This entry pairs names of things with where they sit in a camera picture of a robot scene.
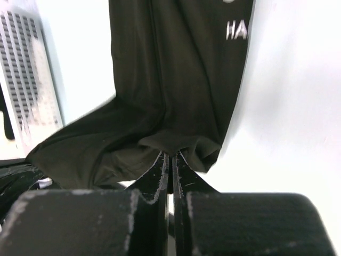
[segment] white background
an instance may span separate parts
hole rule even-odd
[[[239,100],[217,164],[223,192],[295,192],[341,253],[340,0],[255,0]],[[115,93],[108,0],[37,0],[66,123]]]

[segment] black plastic object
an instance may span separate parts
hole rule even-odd
[[[2,172],[1,168],[8,168],[8,167],[11,167],[14,165],[20,165],[20,164],[25,164],[24,158],[0,160],[0,173]]]
[[[160,153],[124,191],[29,191],[11,210],[0,255],[166,255],[170,193],[176,255],[335,255],[306,197],[221,194],[181,152]]]
[[[30,164],[0,168],[0,225],[18,197],[30,189],[44,174]]]

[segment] black fabric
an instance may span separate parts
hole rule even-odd
[[[110,0],[116,97],[27,160],[66,188],[136,179],[160,151],[181,150],[194,170],[207,172],[247,54],[247,38],[226,39],[227,27],[235,24],[233,35],[241,21],[248,28],[252,7],[251,0]]]

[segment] white lettering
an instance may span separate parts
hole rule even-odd
[[[234,30],[236,28],[236,21],[232,22],[232,26],[230,26],[230,22],[228,21],[228,26],[226,28],[226,40],[229,40],[229,36],[231,34],[231,39],[234,38]]]
[[[233,20],[232,22],[228,21],[228,25],[226,27],[226,40],[236,40],[239,37],[242,37],[243,39],[247,38],[247,27],[244,20],[240,21],[237,29],[235,20]]]
[[[242,36],[243,39],[247,38],[247,28],[245,26],[244,20],[240,21],[239,26],[236,31],[236,36],[234,37],[234,39],[237,39],[239,36]]]

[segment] black garment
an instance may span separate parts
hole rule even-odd
[[[27,160],[66,188],[136,179],[160,151],[181,150],[194,170],[207,172],[245,65],[247,39],[231,37],[241,21],[248,27],[252,7],[252,0],[110,0],[116,97]]]

